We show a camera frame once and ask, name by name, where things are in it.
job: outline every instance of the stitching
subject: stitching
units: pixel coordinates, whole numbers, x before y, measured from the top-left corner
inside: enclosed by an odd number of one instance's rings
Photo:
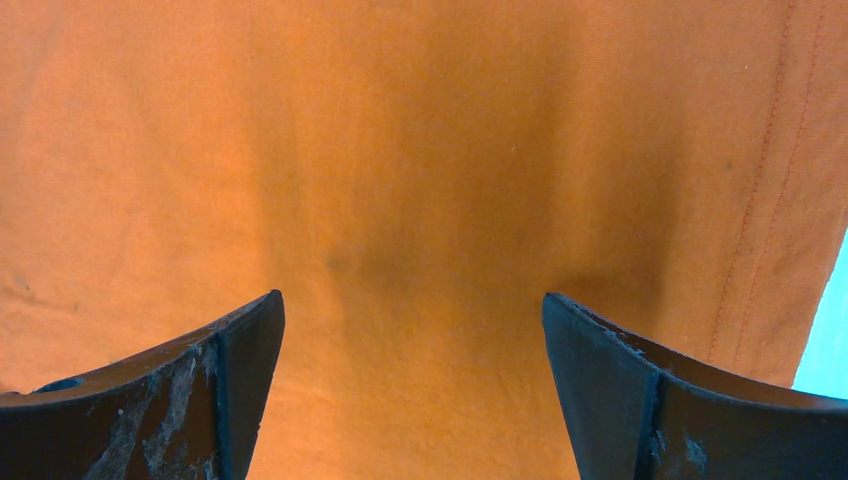
[[[757,173],[754,177],[754,188],[751,191],[751,198],[748,200],[748,205],[745,207],[745,214],[742,216],[742,231],[739,234],[739,240],[736,242],[736,249],[733,251],[733,259],[730,262],[730,270],[727,272],[727,277],[724,279],[724,288],[722,289],[721,300],[718,304],[716,320],[713,324],[713,334],[710,340],[710,352],[707,355],[707,362],[713,361],[716,345],[718,343],[718,327],[721,324],[721,319],[724,316],[724,307],[727,303],[727,295],[730,291],[730,282],[733,280],[733,275],[736,273],[736,263],[739,260],[739,255],[742,251],[742,243],[747,238],[748,226],[751,221],[751,212],[754,209],[754,200],[760,190],[760,181],[762,180],[763,171],[765,170],[765,162],[769,153],[769,144],[771,143],[771,134],[774,128],[774,120],[777,116],[777,107],[780,102],[780,91],[783,87],[783,70],[786,64],[786,43],[789,38],[789,21],[792,18],[792,12],[795,10],[795,4],[789,0],[786,7],[786,20],[783,23],[783,33],[780,39],[780,54],[777,61],[777,77],[775,78],[774,102],[771,106],[771,114],[768,124],[766,125],[766,133],[763,137],[763,146],[760,151],[760,162],[757,164]]]
[[[748,310],[753,303],[754,298],[754,290],[757,287],[757,278],[760,274],[760,268],[762,267],[763,258],[765,258],[766,253],[769,251],[769,246],[771,245],[771,240],[774,234],[774,225],[777,221],[778,214],[780,213],[781,207],[783,206],[783,196],[786,193],[786,187],[789,183],[789,176],[792,173],[792,167],[795,164],[796,153],[798,152],[798,145],[801,143],[801,136],[805,131],[805,127],[807,126],[807,107],[810,104],[810,93],[813,89],[813,72],[816,68],[816,60],[818,60],[818,49],[821,43],[821,28],[822,23],[824,21],[824,11],[826,1],[822,2],[821,5],[821,13],[819,14],[819,18],[816,22],[816,34],[815,40],[813,41],[813,53],[812,59],[810,62],[810,72],[807,74],[807,91],[804,94],[804,106],[801,110],[801,122],[798,125],[798,132],[795,134],[795,143],[792,145],[792,152],[789,154],[789,164],[786,167],[786,176],[783,178],[783,185],[780,188],[780,195],[777,197],[777,203],[775,204],[774,211],[771,215],[771,221],[769,223],[768,233],[766,234],[766,244],[765,248],[763,248],[760,257],[757,259],[757,268],[754,271],[754,280],[751,283],[751,290],[748,292],[748,300],[745,302],[745,310],[742,314],[742,329],[739,332],[739,341],[736,343],[736,350],[733,353],[733,365],[736,366],[736,363],[739,360],[739,352],[742,346],[742,338],[745,336],[745,327],[747,325],[748,320]]]

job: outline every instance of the hole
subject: hole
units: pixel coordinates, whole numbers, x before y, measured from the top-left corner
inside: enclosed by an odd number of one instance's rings
[[[56,380],[53,383],[48,383],[32,393],[58,392],[59,390],[74,388],[81,383],[82,380],[79,378],[65,378],[62,380]]]

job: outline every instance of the worn black surface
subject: worn black surface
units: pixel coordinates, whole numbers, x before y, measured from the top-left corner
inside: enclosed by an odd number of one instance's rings
[[[848,402],[733,375],[545,298],[583,480],[848,479]]]
[[[0,395],[0,478],[243,479],[283,329],[273,291],[107,367]]]

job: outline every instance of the fabric surface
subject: fabric surface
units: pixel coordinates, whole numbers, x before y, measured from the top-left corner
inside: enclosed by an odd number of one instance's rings
[[[279,288],[250,478],[576,479],[547,291],[791,384],[848,223],[846,25],[832,0],[4,0],[0,388]]]

